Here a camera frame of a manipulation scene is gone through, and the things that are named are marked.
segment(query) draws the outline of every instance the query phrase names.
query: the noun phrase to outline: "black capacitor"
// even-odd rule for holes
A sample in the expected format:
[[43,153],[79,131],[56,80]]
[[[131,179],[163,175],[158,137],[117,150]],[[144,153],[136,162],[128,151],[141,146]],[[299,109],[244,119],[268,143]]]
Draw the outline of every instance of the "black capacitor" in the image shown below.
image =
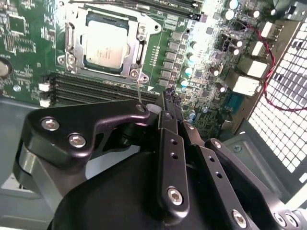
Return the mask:
[[236,56],[236,55],[238,55],[240,53],[240,50],[235,48],[235,47],[233,47],[233,46],[231,46],[229,48],[229,52]]

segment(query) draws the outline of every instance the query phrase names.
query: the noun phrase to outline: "black mechanical linkage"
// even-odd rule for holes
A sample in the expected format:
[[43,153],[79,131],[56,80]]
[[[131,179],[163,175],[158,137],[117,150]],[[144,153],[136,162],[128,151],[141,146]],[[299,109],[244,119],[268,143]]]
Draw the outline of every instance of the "black mechanical linkage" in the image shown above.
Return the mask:
[[[220,141],[200,138],[180,100],[168,89],[161,112],[133,100],[31,112],[13,171],[55,212],[49,229],[303,230]],[[85,177],[90,159],[131,145],[140,152]]]

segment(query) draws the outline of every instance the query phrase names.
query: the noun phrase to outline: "mounting screw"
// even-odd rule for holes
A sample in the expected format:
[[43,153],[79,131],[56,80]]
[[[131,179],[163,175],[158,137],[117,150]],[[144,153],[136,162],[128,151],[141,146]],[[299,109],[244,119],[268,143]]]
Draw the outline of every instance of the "mounting screw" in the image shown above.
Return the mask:
[[139,72],[134,69],[131,71],[130,76],[134,79],[137,79],[139,77]]
[[286,226],[287,226],[286,221],[282,218],[281,215],[279,215],[278,213],[274,213],[274,216],[275,216],[277,222],[278,222],[282,227],[286,227]]
[[140,26],[140,27],[139,27],[139,33],[142,34],[142,35],[144,35],[144,34],[146,33],[146,27],[143,26],[143,25]]
[[173,119],[173,116],[170,113],[165,113],[166,117],[169,119]]
[[82,148],[86,144],[84,137],[79,134],[70,135],[68,141],[72,146],[76,148]]
[[14,85],[14,86],[13,86],[13,90],[14,90],[15,92],[20,92],[20,91],[21,91],[20,85]]
[[286,217],[287,217],[288,221],[289,221],[294,227],[298,227],[297,221],[296,221],[292,216],[290,216],[289,214],[286,214]]
[[242,216],[242,214],[239,213],[237,210],[232,210],[232,217],[242,229],[245,229],[248,226],[244,216]]
[[218,148],[220,149],[222,146],[219,142],[217,142],[216,140],[213,142],[213,144]]
[[57,129],[59,129],[59,123],[51,118],[44,119],[41,122],[41,125],[44,129],[48,131],[56,131]]
[[187,126],[189,127],[189,129],[193,130],[194,129],[194,126],[190,123],[187,123]]
[[238,153],[240,151],[242,151],[242,147],[240,145],[235,145],[234,146],[234,152]]
[[76,63],[76,58],[74,57],[74,55],[69,54],[67,57],[67,61],[68,61],[68,64],[73,65]]
[[169,188],[167,191],[168,198],[172,201],[174,205],[181,205],[183,202],[181,193],[175,188]]
[[145,109],[144,109],[143,106],[141,106],[140,104],[137,104],[137,105],[136,105],[136,108],[137,108],[139,111],[141,111],[142,113],[145,112]]
[[58,60],[58,63],[59,63],[59,64],[61,64],[61,65],[63,65],[63,64],[64,64],[64,62],[65,62],[64,57],[63,57],[63,56],[59,56],[59,57],[57,58],[57,60]]

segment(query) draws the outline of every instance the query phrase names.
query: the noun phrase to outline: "green circuit board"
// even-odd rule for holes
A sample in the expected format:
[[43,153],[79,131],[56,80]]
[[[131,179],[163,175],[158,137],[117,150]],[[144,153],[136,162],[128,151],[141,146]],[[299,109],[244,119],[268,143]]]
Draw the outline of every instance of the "green circuit board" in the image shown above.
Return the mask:
[[[161,31],[152,34],[147,43],[142,71],[149,76],[149,81],[141,85],[144,102],[150,103],[165,88],[174,87],[182,98],[184,118],[189,119],[189,112],[194,110],[196,117],[193,123],[202,136],[212,137],[218,127],[218,113],[235,112],[235,107],[238,107],[242,99],[239,95],[235,102],[232,100],[231,103],[229,98],[233,99],[232,92],[220,92],[216,84],[223,84],[228,71],[236,67],[255,35],[252,31],[243,33],[232,29],[231,20],[225,18],[230,1],[198,2],[202,5],[201,11],[206,15],[202,22],[158,8],[127,6],[127,9],[142,12],[161,26]],[[95,74],[75,73],[60,63],[59,58],[65,57],[66,52],[67,14],[71,13],[68,5],[74,4],[76,3],[61,0],[0,1],[0,57],[12,65],[11,74],[0,78],[2,96],[40,104],[42,96],[38,85],[41,77],[57,74],[56,89],[52,95],[54,101],[50,106],[124,98],[137,99],[135,82],[126,83],[119,78],[101,78]],[[100,9],[99,5],[97,1],[78,3],[78,6],[91,11],[106,11]],[[269,4],[266,1],[239,0],[238,6],[233,10],[233,20],[242,20],[254,25],[266,20],[264,17],[247,17],[247,7],[262,12]],[[222,34],[243,42],[239,55],[217,48]],[[103,31],[97,32],[97,35],[112,36],[112,33]],[[192,48],[193,43],[197,43],[197,50]],[[167,59],[169,53],[176,56]],[[190,66],[190,54],[195,60],[187,78],[188,85],[183,87],[180,82],[186,78],[185,71]],[[219,77],[213,76],[209,71],[210,67],[218,67],[221,64],[224,68]],[[163,71],[169,73],[167,81],[161,77]],[[108,87],[123,89],[123,93],[118,98],[116,95],[110,98],[107,93]]]

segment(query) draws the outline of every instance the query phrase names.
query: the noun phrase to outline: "cable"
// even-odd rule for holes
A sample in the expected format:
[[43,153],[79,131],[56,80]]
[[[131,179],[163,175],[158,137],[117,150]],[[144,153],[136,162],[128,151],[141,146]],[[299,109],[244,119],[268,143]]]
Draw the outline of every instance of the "cable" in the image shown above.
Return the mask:
[[271,106],[273,106],[274,108],[280,110],[280,111],[287,111],[287,112],[298,112],[298,111],[303,111],[303,110],[307,110],[307,107],[303,107],[303,108],[282,108],[280,106],[275,105],[269,98],[268,98],[268,93],[267,93],[267,88],[269,85],[269,80],[270,80],[270,76],[273,74],[275,66],[276,66],[276,58],[274,56],[274,54],[272,53],[272,51],[270,50],[269,44],[264,40],[264,38],[261,36],[261,32],[254,26],[248,24],[247,28],[254,30],[258,37],[259,40],[264,44],[267,52],[269,53],[271,59],[272,59],[272,64],[270,67],[270,71],[267,74],[267,76],[264,79],[264,84],[263,84],[263,94],[265,97],[265,100],[267,101],[268,104],[270,104]]

